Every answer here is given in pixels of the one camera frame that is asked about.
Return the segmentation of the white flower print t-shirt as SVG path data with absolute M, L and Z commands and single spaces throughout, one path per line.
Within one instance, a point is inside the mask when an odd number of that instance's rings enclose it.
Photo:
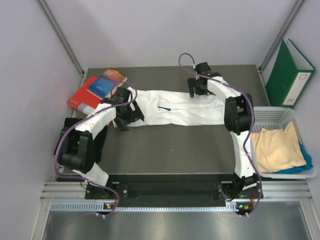
M 224 103 L 215 95 L 197 95 L 165 90 L 138 90 L 136 102 L 144 120 L 130 127 L 224 125 Z

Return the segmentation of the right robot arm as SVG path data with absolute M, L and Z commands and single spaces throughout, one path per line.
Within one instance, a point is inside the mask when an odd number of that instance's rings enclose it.
M 245 198 L 257 186 L 258 177 L 252 164 L 250 137 L 252 130 L 252 97 L 230 86 L 223 77 L 212 72 L 207 62 L 193 65 L 195 77 L 187 80 L 189 95 L 214 94 L 224 103 L 224 126 L 230 132 L 234 147 L 235 168 L 232 185 L 221 189 L 230 200 Z

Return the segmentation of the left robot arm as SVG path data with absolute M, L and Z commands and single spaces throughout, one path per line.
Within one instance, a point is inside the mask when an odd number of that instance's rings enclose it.
M 96 192 L 102 198 L 114 194 L 118 202 L 119 194 L 108 183 L 109 175 L 98 166 L 98 162 L 111 122 L 119 130 L 126 131 L 129 124 L 145 119 L 137 97 L 135 88 L 117 87 L 115 93 L 102 99 L 86 118 L 71 118 L 73 124 L 62 129 L 54 153 L 56 175 L 61 179 L 86 181 L 96 186 Z

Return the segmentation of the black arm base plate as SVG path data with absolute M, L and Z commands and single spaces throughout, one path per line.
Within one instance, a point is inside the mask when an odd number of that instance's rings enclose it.
M 257 197 L 256 187 L 244 191 L 238 191 L 232 183 L 221 182 L 110 182 L 107 187 L 115 190 L 120 201 L 147 201 L 169 200 L 181 197 L 213 200 L 231 200 L 235 198 Z

